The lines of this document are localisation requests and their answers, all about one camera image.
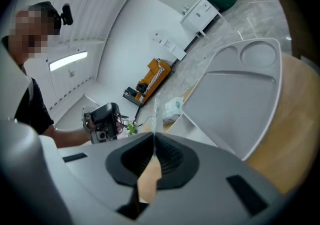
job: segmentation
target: white dresser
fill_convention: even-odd
[[[182,17],[180,23],[187,30],[197,34],[200,32],[203,36],[204,28],[219,14],[217,9],[207,0],[198,0]]]

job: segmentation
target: gray tile floor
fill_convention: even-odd
[[[283,53],[291,55],[291,38],[287,20],[278,0],[237,0],[207,31],[207,37],[195,42],[186,57],[174,68],[175,73],[161,86],[141,109],[137,123],[143,123],[154,113],[155,98],[159,101],[159,117],[164,104],[191,88],[201,77],[217,49],[225,45],[256,38],[275,38]],[[162,119],[157,120],[157,131],[162,131]]]

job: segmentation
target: round wooden table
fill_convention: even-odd
[[[184,94],[183,100],[191,91],[192,88]],[[164,131],[171,126],[164,126]],[[303,182],[318,152],[319,141],[320,77],[307,64],[282,54],[278,107],[266,135],[246,163],[285,194]],[[148,181],[153,182],[151,188],[155,189],[159,173],[159,162],[151,161],[138,181],[140,189],[146,189]],[[155,197],[155,192],[152,197],[140,190],[139,194],[148,202]]]

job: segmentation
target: ceiling light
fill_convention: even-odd
[[[65,58],[62,58],[62,59],[59,59],[57,61],[54,61],[52,63],[49,64],[49,67],[50,67],[50,71],[55,71],[67,64],[70,64],[70,63],[73,63],[75,61],[78,61],[78,60],[81,60],[83,58],[86,58],[88,55],[88,52],[87,51],[83,51],[83,52],[80,52],[80,53],[77,53],[77,54],[73,54],[73,55],[70,55],[68,57],[65,57]]]

